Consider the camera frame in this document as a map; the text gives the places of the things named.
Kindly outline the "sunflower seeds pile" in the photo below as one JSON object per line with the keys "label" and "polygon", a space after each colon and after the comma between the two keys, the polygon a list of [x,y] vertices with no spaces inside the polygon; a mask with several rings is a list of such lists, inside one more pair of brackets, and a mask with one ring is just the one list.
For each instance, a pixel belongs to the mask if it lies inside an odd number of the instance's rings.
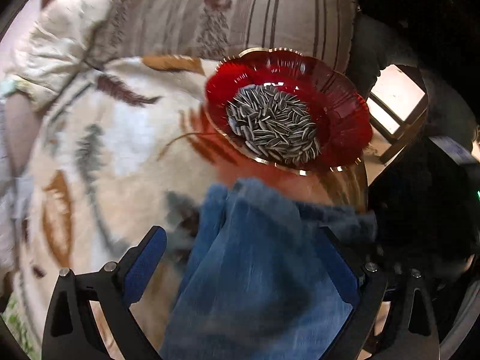
{"label": "sunflower seeds pile", "polygon": [[232,132],[263,158],[296,166],[320,154],[317,126],[307,104],[294,94],[272,85],[249,85],[225,110]]}

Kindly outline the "cream crumpled cloth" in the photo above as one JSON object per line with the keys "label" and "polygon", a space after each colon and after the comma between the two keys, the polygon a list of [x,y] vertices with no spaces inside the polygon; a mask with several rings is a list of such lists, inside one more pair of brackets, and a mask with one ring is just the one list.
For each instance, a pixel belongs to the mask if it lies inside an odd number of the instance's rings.
{"label": "cream crumpled cloth", "polygon": [[17,41],[1,81],[1,99],[22,92],[40,110],[55,100],[80,70],[112,0],[51,0]]}

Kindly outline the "red glass dish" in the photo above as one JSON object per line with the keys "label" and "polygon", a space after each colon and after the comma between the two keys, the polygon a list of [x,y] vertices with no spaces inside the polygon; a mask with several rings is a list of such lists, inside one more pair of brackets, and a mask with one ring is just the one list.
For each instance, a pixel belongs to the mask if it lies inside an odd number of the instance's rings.
{"label": "red glass dish", "polygon": [[[317,128],[319,156],[286,165],[251,152],[227,120],[226,103],[247,86],[274,86],[307,104]],[[356,87],[324,62],[292,49],[251,48],[223,60],[205,86],[205,113],[211,125],[249,158],[291,169],[301,176],[320,169],[354,164],[373,136],[369,111]]]}

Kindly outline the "blue denim jeans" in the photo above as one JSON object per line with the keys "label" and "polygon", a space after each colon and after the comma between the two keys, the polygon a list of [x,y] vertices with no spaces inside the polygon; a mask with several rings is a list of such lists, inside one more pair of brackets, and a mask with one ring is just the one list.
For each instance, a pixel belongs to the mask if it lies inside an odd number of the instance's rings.
{"label": "blue denim jeans", "polygon": [[319,359],[352,312],[320,235],[370,242],[373,214],[296,202],[256,179],[214,184],[168,323],[164,359]]}

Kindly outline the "striped beige pillow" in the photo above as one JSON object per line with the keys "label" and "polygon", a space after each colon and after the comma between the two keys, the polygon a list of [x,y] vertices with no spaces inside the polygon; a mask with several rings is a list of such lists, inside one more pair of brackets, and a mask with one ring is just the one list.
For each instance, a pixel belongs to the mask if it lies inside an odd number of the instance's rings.
{"label": "striped beige pillow", "polygon": [[287,48],[347,67],[356,0],[112,0],[89,52],[117,58],[188,55],[221,60],[243,50]]}

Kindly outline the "green patterned quilt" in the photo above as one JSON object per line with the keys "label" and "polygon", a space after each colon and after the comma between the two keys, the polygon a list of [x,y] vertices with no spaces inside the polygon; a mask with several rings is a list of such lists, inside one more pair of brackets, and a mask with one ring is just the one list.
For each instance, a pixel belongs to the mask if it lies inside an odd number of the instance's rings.
{"label": "green patterned quilt", "polygon": [[40,359],[40,346],[30,332],[27,318],[14,293],[10,295],[5,310],[1,312],[1,318],[24,353],[30,359]]}

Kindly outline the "beige leaf print blanket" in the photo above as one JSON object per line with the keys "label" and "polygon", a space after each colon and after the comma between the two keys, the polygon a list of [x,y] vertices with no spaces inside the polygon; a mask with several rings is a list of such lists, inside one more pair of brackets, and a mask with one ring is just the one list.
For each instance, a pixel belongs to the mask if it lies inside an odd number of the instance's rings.
{"label": "beige leaf print blanket", "polygon": [[[300,175],[247,157],[218,133],[205,113],[205,86],[219,64],[135,57],[84,67],[45,114],[27,167],[15,289],[41,347],[59,273],[98,272],[160,226],[166,250],[129,307],[160,355],[213,185],[256,179],[296,202],[366,214],[360,158]],[[91,306],[109,359],[125,359],[100,306]]]}

